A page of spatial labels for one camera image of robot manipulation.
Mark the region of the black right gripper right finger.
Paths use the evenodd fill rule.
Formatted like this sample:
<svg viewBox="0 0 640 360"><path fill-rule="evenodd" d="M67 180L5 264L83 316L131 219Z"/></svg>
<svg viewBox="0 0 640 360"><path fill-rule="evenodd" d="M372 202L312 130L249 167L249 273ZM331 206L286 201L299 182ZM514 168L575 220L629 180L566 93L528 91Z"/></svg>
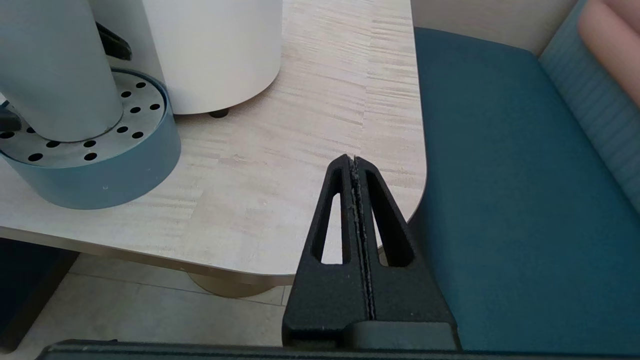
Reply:
<svg viewBox="0 0 640 360"><path fill-rule="evenodd" d="M374 321L455 324L409 224L378 168L356 158L359 245Z"/></svg>

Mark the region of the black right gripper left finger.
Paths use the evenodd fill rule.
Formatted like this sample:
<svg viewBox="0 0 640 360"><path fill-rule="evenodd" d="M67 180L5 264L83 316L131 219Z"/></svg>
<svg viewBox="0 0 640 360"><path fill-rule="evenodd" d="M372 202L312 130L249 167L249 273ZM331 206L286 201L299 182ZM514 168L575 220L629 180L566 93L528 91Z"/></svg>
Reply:
<svg viewBox="0 0 640 360"><path fill-rule="evenodd" d="M370 319L354 160L344 154L326 170L285 314L286 347L340 347L345 329ZM322 262L334 196L339 196L341 264Z"/></svg>

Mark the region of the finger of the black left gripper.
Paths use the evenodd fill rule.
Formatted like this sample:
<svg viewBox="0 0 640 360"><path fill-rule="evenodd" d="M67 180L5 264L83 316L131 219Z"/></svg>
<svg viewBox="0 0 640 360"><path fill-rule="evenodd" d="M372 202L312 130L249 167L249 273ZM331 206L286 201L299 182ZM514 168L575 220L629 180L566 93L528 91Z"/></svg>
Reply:
<svg viewBox="0 0 640 360"><path fill-rule="evenodd" d="M107 56L124 61L131 61L133 59L133 51L131 50L130 44L125 39L121 38L99 22L96 22L95 24L103 50Z"/></svg>
<svg viewBox="0 0 640 360"><path fill-rule="evenodd" d="M0 108L0 132L18 132L22 129L22 120L6 107Z"/></svg>

